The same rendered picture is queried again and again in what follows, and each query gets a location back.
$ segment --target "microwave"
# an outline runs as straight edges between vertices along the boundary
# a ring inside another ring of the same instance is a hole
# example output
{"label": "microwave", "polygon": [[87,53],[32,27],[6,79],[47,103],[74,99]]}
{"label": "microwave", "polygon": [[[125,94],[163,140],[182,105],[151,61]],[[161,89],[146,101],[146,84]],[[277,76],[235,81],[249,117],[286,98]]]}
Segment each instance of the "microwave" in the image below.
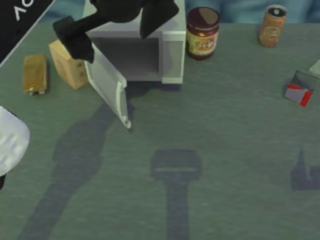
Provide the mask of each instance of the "microwave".
{"label": "microwave", "polygon": [[[185,0],[175,0],[179,13],[148,38],[140,37],[140,15],[128,23],[109,22],[87,32],[94,49],[93,63],[85,62],[88,81],[130,129],[127,82],[158,81],[182,84],[186,47]],[[83,17],[96,12],[85,0]]]}

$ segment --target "brown box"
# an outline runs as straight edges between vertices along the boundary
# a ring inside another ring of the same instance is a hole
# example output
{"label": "brown box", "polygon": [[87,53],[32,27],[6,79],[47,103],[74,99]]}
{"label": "brown box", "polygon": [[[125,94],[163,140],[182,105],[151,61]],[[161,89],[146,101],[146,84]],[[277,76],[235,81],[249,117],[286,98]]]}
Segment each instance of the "brown box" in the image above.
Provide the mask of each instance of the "brown box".
{"label": "brown box", "polygon": [[88,82],[84,61],[73,59],[60,40],[50,43],[49,49],[59,76],[73,89],[79,89]]}
{"label": "brown box", "polygon": [[33,95],[47,90],[47,61],[44,54],[28,55],[23,59],[23,91]]}

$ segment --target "white paper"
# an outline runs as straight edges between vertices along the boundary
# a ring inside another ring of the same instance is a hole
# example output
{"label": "white paper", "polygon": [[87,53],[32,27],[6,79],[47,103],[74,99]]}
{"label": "white paper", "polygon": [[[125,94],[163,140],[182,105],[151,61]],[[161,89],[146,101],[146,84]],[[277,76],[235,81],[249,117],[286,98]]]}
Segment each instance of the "white paper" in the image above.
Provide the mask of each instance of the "white paper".
{"label": "white paper", "polygon": [[27,125],[0,106],[0,177],[21,161],[29,142],[30,131]]}

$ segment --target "jar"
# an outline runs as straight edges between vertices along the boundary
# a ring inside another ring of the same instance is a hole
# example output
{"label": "jar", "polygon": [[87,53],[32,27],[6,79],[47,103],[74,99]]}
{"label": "jar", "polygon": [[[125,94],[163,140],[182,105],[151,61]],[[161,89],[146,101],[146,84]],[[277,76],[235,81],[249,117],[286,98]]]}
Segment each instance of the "jar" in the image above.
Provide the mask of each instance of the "jar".
{"label": "jar", "polygon": [[219,33],[219,13],[209,7],[196,7],[187,15],[186,52],[197,61],[209,59],[215,52]]}

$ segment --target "table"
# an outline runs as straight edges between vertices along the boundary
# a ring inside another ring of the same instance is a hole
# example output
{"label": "table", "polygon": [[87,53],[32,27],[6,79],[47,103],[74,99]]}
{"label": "table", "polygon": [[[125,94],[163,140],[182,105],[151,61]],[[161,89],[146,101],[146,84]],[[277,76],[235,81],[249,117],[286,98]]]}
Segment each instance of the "table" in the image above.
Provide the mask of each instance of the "table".
{"label": "table", "polygon": [[[319,88],[307,107],[282,96],[320,58],[319,25],[287,24],[276,48],[259,46],[256,29],[222,24],[211,60],[186,58],[180,90],[130,83],[127,131],[89,85],[74,91],[58,77],[56,37],[39,24],[0,70],[1,105],[31,132],[0,193],[0,239],[170,240],[167,186],[151,176],[166,149],[182,165],[190,150],[201,159],[188,209],[176,212],[189,217],[179,239],[319,239],[320,190],[291,187],[300,150],[307,168],[320,163]],[[48,56],[50,91],[29,96],[22,61],[37,53]]]}

